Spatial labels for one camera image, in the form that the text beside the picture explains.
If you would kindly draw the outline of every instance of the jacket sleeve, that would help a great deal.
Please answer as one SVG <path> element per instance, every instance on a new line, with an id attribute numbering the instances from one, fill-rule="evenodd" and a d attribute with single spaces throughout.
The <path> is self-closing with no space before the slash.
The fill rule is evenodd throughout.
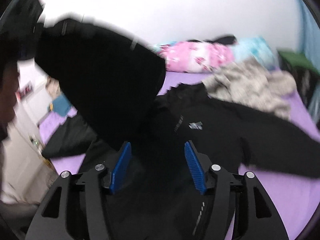
<path id="1" fill-rule="evenodd" d="M 165 78 L 164 60 L 139 43 L 71 19 L 43 30 L 35 62 L 116 150 L 135 135 Z"/>

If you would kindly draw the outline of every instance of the green object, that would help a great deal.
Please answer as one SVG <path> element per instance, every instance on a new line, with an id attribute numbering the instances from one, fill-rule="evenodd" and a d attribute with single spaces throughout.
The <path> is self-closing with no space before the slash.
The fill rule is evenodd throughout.
<path id="1" fill-rule="evenodd" d="M 306 58 L 306 56 L 303 53 L 278 50 L 278 54 L 282 58 L 282 60 L 289 63 L 293 69 L 305 68 L 320 75 L 319 71 L 313 66 L 313 64 Z"/>

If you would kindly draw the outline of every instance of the black gripper frame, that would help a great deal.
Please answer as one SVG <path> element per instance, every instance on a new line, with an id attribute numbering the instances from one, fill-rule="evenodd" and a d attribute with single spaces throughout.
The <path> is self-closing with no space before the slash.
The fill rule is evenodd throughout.
<path id="1" fill-rule="evenodd" d="M 72 175 L 64 171 L 56 179 L 34 216 L 27 232 L 26 240 L 112 240 L 112 230 L 108 213 L 105 210 L 104 195 L 113 195 L 121 186 L 125 170 L 131 157 L 131 145 L 125 142 L 120 151 L 90 169 L 88 172 Z M 85 195 L 85 213 L 87 228 L 83 229 L 86 236 L 73 232 L 78 217 L 73 212 L 72 196 L 75 192 Z"/>
<path id="2" fill-rule="evenodd" d="M 193 232 L 194 239 L 225 239 L 229 226 L 227 221 L 230 192 L 236 192 L 232 239 L 289 239 L 276 207 L 253 172 L 246 172 L 243 176 L 229 173 L 223 167 L 211 163 L 207 155 L 198 153 L 192 141 L 187 142 L 187 146 L 191 146 L 199 166 L 204 171 L 206 190 L 202 193 L 208 197 L 207 205 L 201 207 Z"/>

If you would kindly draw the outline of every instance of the gray blanket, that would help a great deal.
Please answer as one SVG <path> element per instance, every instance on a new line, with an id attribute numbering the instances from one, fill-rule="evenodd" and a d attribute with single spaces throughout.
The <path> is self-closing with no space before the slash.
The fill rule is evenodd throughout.
<path id="1" fill-rule="evenodd" d="M 290 105 L 281 96 L 294 92 L 294 78 L 286 71 L 269 72 L 255 58 L 221 67 L 204 79 L 208 95 L 290 119 Z"/>

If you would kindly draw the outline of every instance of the white wall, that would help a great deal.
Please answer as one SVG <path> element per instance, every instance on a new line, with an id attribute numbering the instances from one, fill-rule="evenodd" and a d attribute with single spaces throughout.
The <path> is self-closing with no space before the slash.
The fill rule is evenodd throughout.
<path id="1" fill-rule="evenodd" d="M 148 43 L 206 39 L 232 33 L 262 35 L 270 46 L 298 47 L 297 0 L 45 0 L 45 24 L 74 12 L 78 19 L 110 23 Z"/>
<path id="2" fill-rule="evenodd" d="M 52 98 L 43 84 L 23 98 L 21 104 L 31 121 L 38 125 L 41 119 L 48 113 L 48 107 L 51 102 Z"/>
<path id="3" fill-rule="evenodd" d="M 16 118 L 13 121 L 13 124 L 20 132 L 21 136 L 23 136 L 25 140 L 29 140 L 29 135 L 35 136 L 37 139 L 41 140 L 37 125 L 30 118 L 21 102 L 17 103 L 14 111 L 16 113 Z"/>
<path id="4" fill-rule="evenodd" d="M 20 88 L 25 87 L 29 82 L 32 83 L 33 89 L 36 90 L 39 86 L 47 81 L 47 74 L 35 64 L 34 59 L 18 61 L 20 71 Z"/>

